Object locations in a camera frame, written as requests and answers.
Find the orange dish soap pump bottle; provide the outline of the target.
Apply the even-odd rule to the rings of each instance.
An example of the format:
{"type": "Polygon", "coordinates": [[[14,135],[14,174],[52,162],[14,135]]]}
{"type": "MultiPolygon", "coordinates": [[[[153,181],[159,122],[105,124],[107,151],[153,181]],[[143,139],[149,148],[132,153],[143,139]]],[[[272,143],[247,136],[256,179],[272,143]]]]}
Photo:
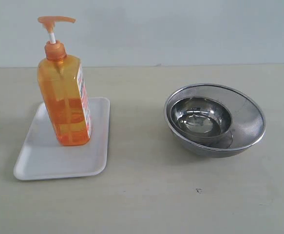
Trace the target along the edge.
{"type": "Polygon", "coordinates": [[[37,79],[58,142],[63,146],[86,144],[91,137],[91,114],[81,60],[66,53],[55,38],[57,22],[75,23],[64,16],[42,16],[38,22],[49,35],[46,57],[37,68],[37,79]]]}

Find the small stainless steel bowl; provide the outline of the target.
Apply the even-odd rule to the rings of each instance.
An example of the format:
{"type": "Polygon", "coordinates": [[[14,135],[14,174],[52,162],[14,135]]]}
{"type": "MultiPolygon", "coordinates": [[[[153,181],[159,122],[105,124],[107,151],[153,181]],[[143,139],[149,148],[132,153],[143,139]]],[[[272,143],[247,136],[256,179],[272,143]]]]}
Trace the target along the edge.
{"type": "Polygon", "coordinates": [[[232,115],[227,107],[200,96],[177,101],[168,111],[168,117],[182,136],[202,144],[221,140],[232,125],[232,115]]]}

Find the steel mesh colander basket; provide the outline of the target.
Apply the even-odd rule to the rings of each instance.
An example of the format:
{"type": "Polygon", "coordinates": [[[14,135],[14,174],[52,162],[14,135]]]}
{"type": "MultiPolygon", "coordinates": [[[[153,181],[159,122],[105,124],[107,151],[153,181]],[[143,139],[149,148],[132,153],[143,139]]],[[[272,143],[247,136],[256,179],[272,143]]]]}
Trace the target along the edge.
{"type": "Polygon", "coordinates": [[[165,102],[164,116],[172,134],[184,148],[206,157],[237,155],[258,143],[266,128],[264,113],[255,101],[236,89],[212,83],[191,84],[176,90],[165,102]],[[230,111],[232,125],[224,138],[215,143],[202,144],[185,138],[176,130],[168,117],[168,111],[177,101],[193,96],[216,100],[230,111]]]}

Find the white rectangular plastic tray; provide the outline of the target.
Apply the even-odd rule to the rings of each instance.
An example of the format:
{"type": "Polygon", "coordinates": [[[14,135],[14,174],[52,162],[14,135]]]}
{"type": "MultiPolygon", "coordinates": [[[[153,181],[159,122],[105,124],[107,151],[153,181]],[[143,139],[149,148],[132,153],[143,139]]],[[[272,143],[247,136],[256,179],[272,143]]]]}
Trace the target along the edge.
{"type": "Polygon", "coordinates": [[[81,146],[62,146],[56,139],[44,103],[36,111],[14,166],[18,180],[45,180],[94,176],[107,164],[110,101],[89,99],[92,133],[81,146]]]}

